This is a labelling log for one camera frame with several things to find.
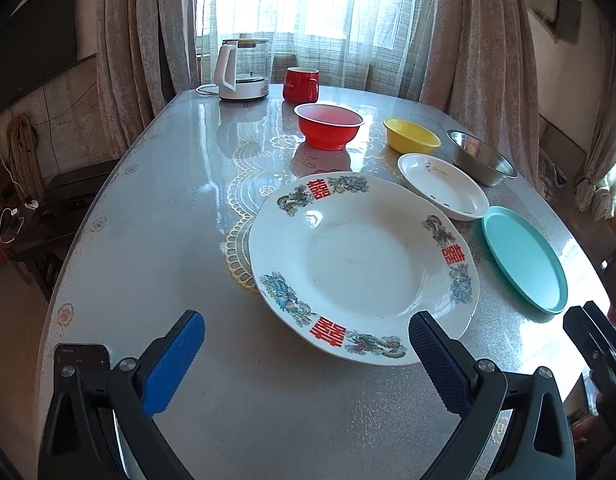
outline stainless steel bowl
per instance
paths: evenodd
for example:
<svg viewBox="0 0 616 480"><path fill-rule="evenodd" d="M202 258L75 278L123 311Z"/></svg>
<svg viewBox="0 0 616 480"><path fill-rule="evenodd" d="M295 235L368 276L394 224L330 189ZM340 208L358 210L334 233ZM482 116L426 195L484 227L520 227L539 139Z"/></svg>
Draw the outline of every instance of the stainless steel bowl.
<svg viewBox="0 0 616 480"><path fill-rule="evenodd" d="M517 171L506 158L488 144L464 132L448 131L453 141L453 162L480 184L496 186L504 178L515 178Z"/></svg>

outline blue gripper pad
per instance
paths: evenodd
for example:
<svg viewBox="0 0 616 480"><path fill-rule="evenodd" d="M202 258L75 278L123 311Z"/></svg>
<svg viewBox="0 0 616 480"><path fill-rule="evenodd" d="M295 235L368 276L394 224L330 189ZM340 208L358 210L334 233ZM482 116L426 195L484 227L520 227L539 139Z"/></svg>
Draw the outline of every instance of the blue gripper pad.
<svg viewBox="0 0 616 480"><path fill-rule="evenodd" d="M408 336L446 409L464 418L470 412L470 383L421 314L410 318Z"/></svg>
<svg viewBox="0 0 616 480"><path fill-rule="evenodd" d="M140 357L135 386L148 417L163 412L204 342L204 318L187 310L165 337L155 339Z"/></svg>

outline glossy table surface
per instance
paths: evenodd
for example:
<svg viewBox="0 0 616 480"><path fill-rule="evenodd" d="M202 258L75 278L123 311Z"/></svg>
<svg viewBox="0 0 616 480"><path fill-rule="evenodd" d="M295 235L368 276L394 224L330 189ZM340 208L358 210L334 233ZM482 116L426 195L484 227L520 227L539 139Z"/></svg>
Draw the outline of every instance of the glossy table surface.
<svg viewBox="0 0 616 480"><path fill-rule="evenodd" d="M366 123L345 152L303 143L293 106L268 98L220 102L177 96L120 161L86 216L54 291L38 361L38 429L52 396L53 349L100 343L116 364L139 356L189 308L206 341L168 410L155 421L194 478L419 478L450 437L446 412L421 364L374 367L321 352L284 325L254 287L248 229L265 198L298 176L352 170L403 184L386 145L385 118L418 122L442 139L463 129L435 108L368 92L321 88ZM537 227L559 257L568 306L608 297L568 229L519 177L485 188ZM507 282L480 222L454 222L480 277L480 298L461 341L475 358L531 374L549 367L565 398L584 361L549 316ZM474 478L483 478L507 413Z"/></svg>

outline turquoise oval tray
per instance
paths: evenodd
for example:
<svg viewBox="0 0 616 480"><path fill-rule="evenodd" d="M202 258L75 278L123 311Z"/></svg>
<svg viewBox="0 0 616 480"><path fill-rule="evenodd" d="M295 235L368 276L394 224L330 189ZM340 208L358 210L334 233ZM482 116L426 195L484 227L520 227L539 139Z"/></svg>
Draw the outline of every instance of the turquoise oval tray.
<svg viewBox="0 0 616 480"><path fill-rule="evenodd" d="M482 218L483 235L501 271L539 310L559 314L568 300L562 264L539 231L523 217L492 206Z"/></svg>

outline electric kettle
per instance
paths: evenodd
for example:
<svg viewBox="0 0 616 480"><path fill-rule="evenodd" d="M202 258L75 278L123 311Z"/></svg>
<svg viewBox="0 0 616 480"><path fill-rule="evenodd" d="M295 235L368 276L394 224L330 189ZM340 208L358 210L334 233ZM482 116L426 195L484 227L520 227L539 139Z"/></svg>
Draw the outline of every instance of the electric kettle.
<svg viewBox="0 0 616 480"><path fill-rule="evenodd" d="M236 40L223 40L214 69L219 97L230 100L257 99L268 95L270 45L265 38L240 34Z"/></svg>

